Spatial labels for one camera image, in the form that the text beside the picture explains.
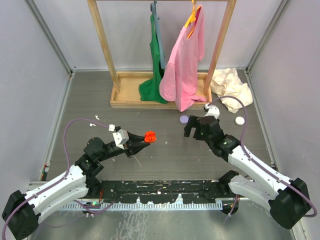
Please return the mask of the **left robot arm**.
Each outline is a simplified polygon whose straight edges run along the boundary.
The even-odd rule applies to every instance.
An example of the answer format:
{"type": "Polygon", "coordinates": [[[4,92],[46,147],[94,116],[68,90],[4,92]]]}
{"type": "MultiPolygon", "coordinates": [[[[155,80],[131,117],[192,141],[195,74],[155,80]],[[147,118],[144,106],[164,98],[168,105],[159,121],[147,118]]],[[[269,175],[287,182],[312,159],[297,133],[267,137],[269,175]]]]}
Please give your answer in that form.
{"type": "Polygon", "coordinates": [[[117,128],[112,134],[113,141],[104,143],[98,137],[91,138],[84,154],[64,173],[38,188],[22,193],[13,192],[2,212],[5,221],[2,238],[9,229],[17,240],[31,235],[47,217],[71,201],[99,195],[102,184],[97,174],[104,168],[101,162],[120,154],[127,157],[149,146],[147,136],[132,134],[117,128]]]}

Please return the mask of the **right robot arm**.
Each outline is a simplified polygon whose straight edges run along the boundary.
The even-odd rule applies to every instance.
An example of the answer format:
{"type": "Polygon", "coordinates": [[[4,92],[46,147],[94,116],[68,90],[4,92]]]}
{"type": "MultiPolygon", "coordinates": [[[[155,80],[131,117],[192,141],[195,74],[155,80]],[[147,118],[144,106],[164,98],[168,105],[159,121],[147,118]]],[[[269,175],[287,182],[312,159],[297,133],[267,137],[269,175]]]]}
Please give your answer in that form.
{"type": "Polygon", "coordinates": [[[184,127],[189,137],[195,129],[194,139],[204,141],[217,157],[241,169],[248,180],[230,170],[219,181],[219,191],[225,197],[241,195],[267,209],[272,218],[284,229],[290,230],[311,209],[307,184],[279,173],[256,158],[234,136],[225,134],[214,116],[191,115],[184,127]]]}

